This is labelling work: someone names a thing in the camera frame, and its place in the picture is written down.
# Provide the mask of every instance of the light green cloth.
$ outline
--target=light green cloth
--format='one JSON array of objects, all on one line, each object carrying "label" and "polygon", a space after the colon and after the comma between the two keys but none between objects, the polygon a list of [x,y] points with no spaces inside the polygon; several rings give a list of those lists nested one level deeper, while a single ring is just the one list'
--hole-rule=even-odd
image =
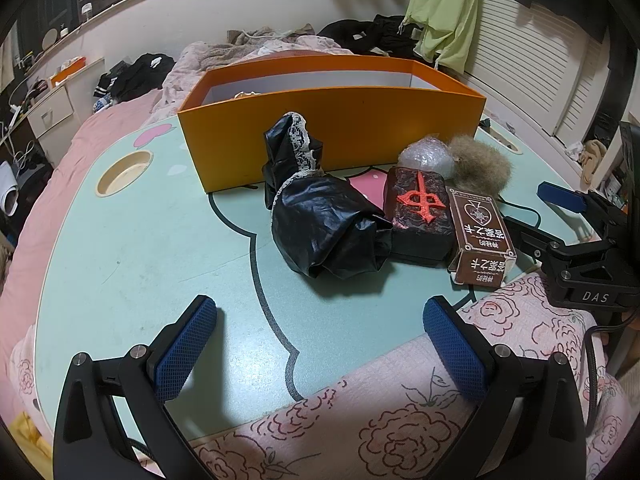
[{"label": "light green cloth", "polygon": [[466,56],[476,28],[478,0],[410,0],[404,24],[417,23],[424,30],[415,51],[456,72],[465,71]]}]

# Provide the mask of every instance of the orange box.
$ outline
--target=orange box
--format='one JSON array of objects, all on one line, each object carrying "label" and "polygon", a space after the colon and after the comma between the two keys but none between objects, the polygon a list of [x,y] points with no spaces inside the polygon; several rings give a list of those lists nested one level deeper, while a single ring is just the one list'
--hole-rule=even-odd
[{"label": "orange box", "polygon": [[213,192],[263,180],[262,134],[286,112],[300,113],[324,142],[322,167],[331,171],[396,162],[426,135],[472,136],[484,102],[412,60],[292,56],[209,70],[178,118],[202,187]]},{"label": "orange box", "polygon": [[50,80],[51,81],[51,88],[55,88],[57,83],[62,83],[67,77],[69,77],[72,74],[75,74],[81,68],[84,68],[85,65],[86,65],[86,58],[85,57],[81,57],[80,59],[74,61],[72,64],[70,64],[64,70],[61,70],[60,72],[58,72],[55,76],[53,76],[51,78],[51,80]]}]

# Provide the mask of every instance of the plastic bag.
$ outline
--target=plastic bag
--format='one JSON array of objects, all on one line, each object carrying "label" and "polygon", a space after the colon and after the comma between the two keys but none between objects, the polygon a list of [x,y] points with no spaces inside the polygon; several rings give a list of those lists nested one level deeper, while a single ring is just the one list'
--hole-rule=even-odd
[{"label": "plastic bag", "polygon": [[453,175],[454,161],[444,142],[435,137],[424,137],[402,150],[398,157],[398,166],[412,170],[434,171],[447,180]]},{"label": "plastic bag", "polygon": [[312,278],[375,272],[391,252],[391,222],[351,185],[320,168],[322,142],[290,112],[264,134],[264,199],[271,234],[287,265]]}]

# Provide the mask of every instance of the red symbol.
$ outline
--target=red symbol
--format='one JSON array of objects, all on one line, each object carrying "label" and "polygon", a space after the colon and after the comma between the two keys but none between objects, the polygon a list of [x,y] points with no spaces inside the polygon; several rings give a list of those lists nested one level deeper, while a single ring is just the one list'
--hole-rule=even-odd
[{"label": "red symbol", "polygon": [[422,176],[422,172],[418,170],[417,174],[418,191],[412,189],[411,191],[407,191],[404,195],[398,195],[398,202],[407,206],[419,207],[420,210],[414,211],[414,213],[420,215],[424,219],[424,221],[429,224],[435,218],[435,216],[431,214],[429,208],[446,208],[446,206],[440,201],[435,193],[425,192],[424,177]]}]

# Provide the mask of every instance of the blue gripper pad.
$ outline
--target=blue gripper pad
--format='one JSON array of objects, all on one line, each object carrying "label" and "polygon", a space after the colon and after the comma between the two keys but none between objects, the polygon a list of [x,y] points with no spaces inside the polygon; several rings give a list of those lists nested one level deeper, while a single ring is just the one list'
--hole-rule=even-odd
[{"label": "blue gripper pad", "polygon": [[470,402],[483,400],[486,397],[484,366],[435,298],[424,305],[422,323],[462,396]]},{"label": "blue gripper pad", "polygon": [[543,202],[555,204],[574,213],[587,211],[587,205],[579,194],[550,182],[539,184],[538,198]]},{"label": "blue gripper pad", "polygon": [[217,318],[216,303],[206,298],[156,366],[154,391],[158,400],[166,402],[180,394],[216,327]]}]

